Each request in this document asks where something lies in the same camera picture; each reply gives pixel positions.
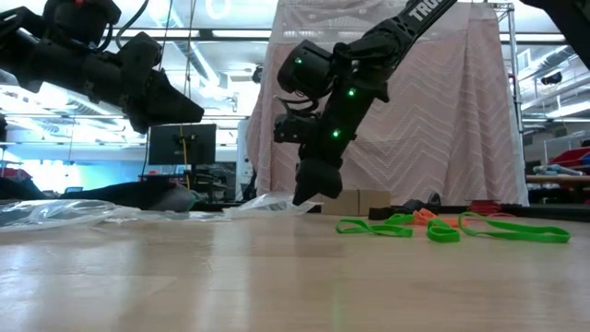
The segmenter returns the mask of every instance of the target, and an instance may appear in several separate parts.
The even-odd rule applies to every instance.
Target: yellow cable
[[[184,155],[184,171],[186,172],[186,168],[188,167],[188,157],[186,153],[186,138],[183,136],[183,124],[181,124],[181,140],[183,142],[183,155]],[[191,190],[191,177],[186,174],[186,187],[188,190]]]

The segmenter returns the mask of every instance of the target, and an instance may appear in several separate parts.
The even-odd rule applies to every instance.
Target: metal pole
[[[518,81],[518,61],[516,48],[516,29],[514,26],[514,4],[508,8],[508,31],[510,32],[510,54],[513,67],[513,101],[516,110],[516,122],[518,123],[518,134],[520,135],[520,144],[525,155],[525,144],[523,142],[525,127],[523,126],[523,111],[521,109],[522,100],[520,95],[520,82]]]
[[[549,165],[549,154],[547,153],[547,141],[543,141],[543,144],[545,145],[545,164]]]
[[[2,166],[2,177],[4,177],[4,168],[6,167],[4,164],[4,153],[6,151],[6,147],[0,147],[2,148],[2,161],[0,163],[0,166]]]

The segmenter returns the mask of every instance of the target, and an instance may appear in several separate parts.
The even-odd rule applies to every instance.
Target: wire
[[[170,6],[168,7],[168,18],[166,18],[166,29],[164,30],[164,41],[162,43],[162,59],[159,62],[158,71],[162,70],[162,65],[164,64],[164,51],[166,51],[166,41],[168,40],[168,29],[170,28],[170,17],[172,14],[173,4],[174,0],[170,0]]]
[[[112,41],[112,24],[109,23],[109,32],[107,33],[107,38],[104,40],[102,45],[96,49],[96,51],[102,52],[102,51],[106,50],[107,47],[109,47],[109,45],[111,44],[111,41]]]
[[[77,108],[74,110],[74,118],[72,119],[72,135],[70,136],[70,148],[67,152],[67,164],[72,165],[72,147],[74,146],[74,129],[76,128],[76,115],[77,115]],[[67,174],[65,177],[69,176],[69,167],[67,168]]]
[[[171,13],[172,13],[172,4],[173,3],[174,3],[174,0],[171,0],[170,7],[168,8],[168,19],[166,19],[166,30],[164,31],[164,41],[163,41],[164,44],[162,46],[162,61],[159,62],[158,71],[161,71],[161,69],[162,69],[164,50],[166,49],[166,40],[168,39],[168,28],[170,26],[170,17],[171,17]],[[144,3],[144,6],[148,6],[148,0],[146,0],[146,2]],[[150,133],[150,131],[151,131],[151,129],[149,129],[147,131],[147,135],[146,135],[146,155],[144,156],[144,167],[141,169],[141,179],[140,179],[141,181],[144,181],[144,176],[146,175],[146,166],[148,165],[149,133]]]
[[[181,125],[181,140],[183,141],[183,156],[184,156],[184,168],[186,169],[188,165],[188,157],[186,153],[186,139],[183,137],[183,126]],[[186,174],[186,188],[191,190],[191,177]]]
[[[191,23],[189,25],[189,33],[188,33],[188,52],[190,53],[192,51],[192,46],[191,43],[193,42],[193,18],[195,17],[195,11],[196,11],[196,0],[191,0]],[[186,55],[186,68],[185,68],[185,75],[186,75],[186,80],[184,81],[184,95],[186,96],[186,88],[188,85],[188,98],[191,99],[191,71],[190,71],[190,54]],[[186,150],[186,138],[184,138],[183,136],[183,124],[180,124],[180,134],[181,134],[181,140],[183,142],[183,156],[184,156],[184,168],[186,169],[188,167],[188,151]],[[191,190],[191,180],[190,177],[188,176],[188,174],[186,174],[186,187],[188,188],[188,190]]]
[[[129,19],[129,22],[125,23],[125,25],[123,25],[121,27],[121,29],[119,30],[119,32],[117,33],[117,38],[115,39],[117,46],[119,47],[119,49],[123,48],[123,45],[121,44],[121,37],[123,37],[123,34],[129,29],[131,28],[132,25],[134,25],[134,23],[136,23],[137,19],[139,17],[141,17],[144,12],[146,11],[146,8],[148,8],[148,4],[149,4],[149,0],[145,0],[144,4],[141,5],[141,7],[139,8],[139,10],[137,10],[136,14],[133,15],[133,17],[131,19]]]
[[[144,157],[144,167],[141,169],[141,178],[139,179],[140,182],[144,181],[144,176],[146,175],[146,165],[148,165],[148,151],[149,151],[149,132],[151,129],[147,131],[146,135],[146,156]]]
[[[317,108],[320,106],[320,102],[318,100],[315,99],[307,99],[307,100],[302,100],[302,101],[290,101],[290,100],[285,100],[279,97],[275,97],[282,105],[283,107],[287,110],[287,114],[294,114],[300,117],[318,117],[319,115],[317,113],[313,113],[313,111],[317,110]],[[289,104],[304,104],[306,102],[311,102],[312,105],[303,108],[303,109],[293,109],[289,106]]]

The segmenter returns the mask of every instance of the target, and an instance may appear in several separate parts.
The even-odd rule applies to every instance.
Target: computer monitor
[[[215,124],[183,125],[182,136],[186,141],[185,162],[181,127],[177,124],[152,126],[149,133],[149,164],[214,164],[216,132]]]
[[[81,191],[84,190],[84,187],[67,187],[65,189],[65,193],[69,194],[69,193],[79,193]]]

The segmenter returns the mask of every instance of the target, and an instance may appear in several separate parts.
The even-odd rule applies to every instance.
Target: desk
[[[589,331],[569,244],[338,235],[336,218],[0,233],[2,331]]]
[[[590,184],[590,176],[556,176],[556,175],[527,175],[530,184]]]

